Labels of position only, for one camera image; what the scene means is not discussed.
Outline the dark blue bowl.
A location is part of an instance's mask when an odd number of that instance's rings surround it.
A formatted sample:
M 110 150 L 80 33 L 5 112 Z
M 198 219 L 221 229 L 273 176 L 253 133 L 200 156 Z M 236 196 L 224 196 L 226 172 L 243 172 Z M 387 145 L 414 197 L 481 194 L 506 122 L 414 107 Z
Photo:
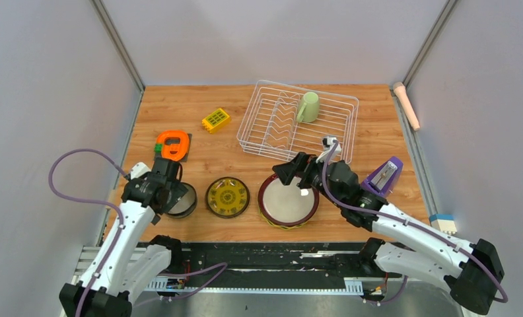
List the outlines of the dark blue bowl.
M 193 213 L 197 206 L 197 193 L 193 186 L 182 183 L 188 190 L 184 196 L 171 208 L 166 215 L 173 219 L 182 219 Z

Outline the brown-rimmed white plate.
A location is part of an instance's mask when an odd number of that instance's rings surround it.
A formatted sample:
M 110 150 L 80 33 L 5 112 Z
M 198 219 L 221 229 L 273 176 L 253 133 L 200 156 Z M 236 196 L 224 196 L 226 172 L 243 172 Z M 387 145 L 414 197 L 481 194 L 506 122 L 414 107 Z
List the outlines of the brown-rimmed white plate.
M 309 221 L 319 207 L 319 194 L 308 190 L 304 195 L 298 188 L 300 178 L 295 176 L 290 185 L 283 185 L 275 174 L 264 180 L 258 192 L 258 207 L 278 225 L 298 225 Z

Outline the yellow dotted plate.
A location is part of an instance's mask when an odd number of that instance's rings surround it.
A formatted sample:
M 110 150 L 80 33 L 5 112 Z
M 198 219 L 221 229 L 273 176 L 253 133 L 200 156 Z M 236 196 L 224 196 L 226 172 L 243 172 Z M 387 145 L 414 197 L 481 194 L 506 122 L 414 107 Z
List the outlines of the yellow dotted plate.
M 293 229 L 298 229 L 298 228 L 301 228 L 303 227 L 304 225 L 306 225 L 308 223 L 307 222 L 303 222 L 301 224 L 298 224 L 298 225 L 278 225 L 274 222 L 272 222 L 270 219 L 268 219 L 266 216 L 264 216 L 263 214 L 260 214 L 260 217 L 271 227 L 274 227 L 274 228 L 278 228 L 278 229 L 281 229 L 281 230 L 293 230 Z

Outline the light green mug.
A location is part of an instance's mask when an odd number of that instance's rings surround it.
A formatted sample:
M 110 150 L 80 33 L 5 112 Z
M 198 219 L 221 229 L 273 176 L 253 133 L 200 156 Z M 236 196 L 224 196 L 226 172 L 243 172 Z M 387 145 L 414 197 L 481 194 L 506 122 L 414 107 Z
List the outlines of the light green mug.
M 312 123 L 318 117 L 320 97 L 315 92 L 306 92 L 298 102 L 297 122 Z

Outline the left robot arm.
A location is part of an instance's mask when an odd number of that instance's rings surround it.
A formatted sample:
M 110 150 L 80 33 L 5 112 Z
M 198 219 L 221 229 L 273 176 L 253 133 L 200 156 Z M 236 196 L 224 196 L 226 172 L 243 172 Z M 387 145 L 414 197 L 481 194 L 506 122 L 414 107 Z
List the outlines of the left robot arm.
M 67 316 L 131 316 L 136 299 L 162 271 L 184 264 L 182 243 L 155 236 L 136 262 L 130 259 L 149 224 L 156 224 L 184 197 L 182 165 L 156 158 L 152 168 L 135 165 L 125 185 L 118 218 L 76 284 L 64 284 L 59 300 Z

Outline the orange toy on grey base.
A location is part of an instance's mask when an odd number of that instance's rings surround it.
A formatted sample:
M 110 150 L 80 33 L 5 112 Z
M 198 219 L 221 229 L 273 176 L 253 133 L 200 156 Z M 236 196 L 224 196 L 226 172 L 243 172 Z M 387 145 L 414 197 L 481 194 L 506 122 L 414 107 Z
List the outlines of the orange toy on grey base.
M 190 151 L 191 140 L 192 135 L 183 130 L 163 131 L 156 139 L 154 156 L 185 162 Z

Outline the yellow toy brick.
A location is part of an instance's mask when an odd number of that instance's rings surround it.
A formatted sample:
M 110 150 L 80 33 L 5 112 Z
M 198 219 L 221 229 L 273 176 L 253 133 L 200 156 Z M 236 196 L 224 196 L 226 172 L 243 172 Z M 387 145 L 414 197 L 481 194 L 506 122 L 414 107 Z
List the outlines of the yellow toy brick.
M 222 108 L 217 108 L 214 112 L 203 118 L 201 124 L 207 132 L 214 134 L 230 122 L 230 115 Z

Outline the purple metronome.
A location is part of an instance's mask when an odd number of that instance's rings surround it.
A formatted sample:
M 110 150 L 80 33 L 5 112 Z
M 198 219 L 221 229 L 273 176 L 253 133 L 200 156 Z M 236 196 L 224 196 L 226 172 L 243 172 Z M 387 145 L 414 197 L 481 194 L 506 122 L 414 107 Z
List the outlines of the purple metronome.
M 403 162 L 398 157 L 392 156 L 370 173 L 361 182 L 361 187 L 386 198 L 393 192 L 402 171 Z

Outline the blue and white toy brick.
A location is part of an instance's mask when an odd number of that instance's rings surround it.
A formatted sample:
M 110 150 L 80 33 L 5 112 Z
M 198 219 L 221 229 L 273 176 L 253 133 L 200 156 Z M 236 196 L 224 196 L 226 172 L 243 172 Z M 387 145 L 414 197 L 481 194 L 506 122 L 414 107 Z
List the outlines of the blue and white toy brick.
M 443 233 L 455 235 L 458 230 L 453 215 L 450 214 L 435 214 L 429 217 L 431 226 Z

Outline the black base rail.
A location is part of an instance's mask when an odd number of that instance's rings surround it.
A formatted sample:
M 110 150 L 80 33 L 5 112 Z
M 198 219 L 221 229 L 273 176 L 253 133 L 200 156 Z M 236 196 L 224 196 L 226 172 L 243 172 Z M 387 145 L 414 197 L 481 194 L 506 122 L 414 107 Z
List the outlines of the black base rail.
M 210 287 L 325 291 L 343 288 L 344 280 L 353 278 L 364 290 L 397 291 L 401 275 L 360 264 L 362 248 L 361 242 L 185 242 L 165 273 L 196 272 L 185 279 L 189 287 L 218 273 Z

